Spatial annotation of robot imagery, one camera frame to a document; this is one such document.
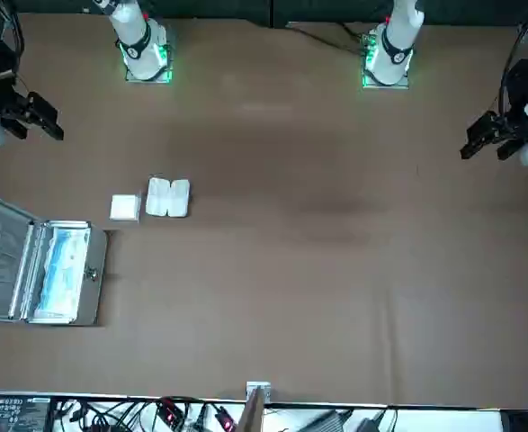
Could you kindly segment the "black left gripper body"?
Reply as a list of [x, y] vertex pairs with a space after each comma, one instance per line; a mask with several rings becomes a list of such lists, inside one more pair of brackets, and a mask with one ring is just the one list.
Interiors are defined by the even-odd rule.
[[528, 131], [528, 58], [520, 58], [504, 73], [497, 102], [496, 143], [521, 138]]

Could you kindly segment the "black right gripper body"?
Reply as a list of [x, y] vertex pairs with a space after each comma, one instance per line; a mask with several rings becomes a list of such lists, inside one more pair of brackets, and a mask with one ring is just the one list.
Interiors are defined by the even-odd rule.
[[0, 118], [3, 115], [18, 115], [22, 123], [25, 120], [27, 97], [15, 90], [17, 75], [22, 57], [22, 44], [17, 42], [10, 48], [6, 42], [0, 42]]

